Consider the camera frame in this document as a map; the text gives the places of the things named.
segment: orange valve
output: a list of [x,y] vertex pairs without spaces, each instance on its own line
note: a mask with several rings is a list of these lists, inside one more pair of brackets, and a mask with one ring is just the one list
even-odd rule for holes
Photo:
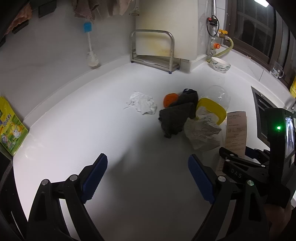
[[220,44],[214,43],[214,48],[219,49],[220,48]]

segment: display screen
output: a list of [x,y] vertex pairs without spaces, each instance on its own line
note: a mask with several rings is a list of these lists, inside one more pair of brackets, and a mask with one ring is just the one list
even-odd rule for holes
[[290,155],[294,149],[295,149],[295,143],[294,143],[294,126],[292,119],[289,117],[285,118],[286,123],[286,153],[285,158]]

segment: yellow lid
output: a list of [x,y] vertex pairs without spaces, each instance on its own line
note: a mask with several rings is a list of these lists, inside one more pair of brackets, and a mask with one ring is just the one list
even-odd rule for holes
[[208,98],[201,98],[197,103],[196,109],[198,109],[200,106],[204,106],[208,111],[218,116],[219,120],[217,122],[217,125],[220,125],[225,120],[226,111],[215,101]]

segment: sink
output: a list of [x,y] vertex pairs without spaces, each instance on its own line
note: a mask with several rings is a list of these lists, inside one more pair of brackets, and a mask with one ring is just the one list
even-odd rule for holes
[[256,118],[257,118],[257,137],[263,141],[268,147],[270,147],[269,141],[267,140],[267,124],[264,114],[266,108],[277,108],[274,103],[267,99],[262,93],[258,90],[252,88],[255,109],[256,109]]

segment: patterned bowl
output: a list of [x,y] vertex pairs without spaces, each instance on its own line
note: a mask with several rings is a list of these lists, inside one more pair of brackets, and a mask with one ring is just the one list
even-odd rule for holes
[[211,58],[211,64],[213,65],[214,70],[223,74],[226,73],[231,67],[230,63],[227,63],[226,61],[216,57]]

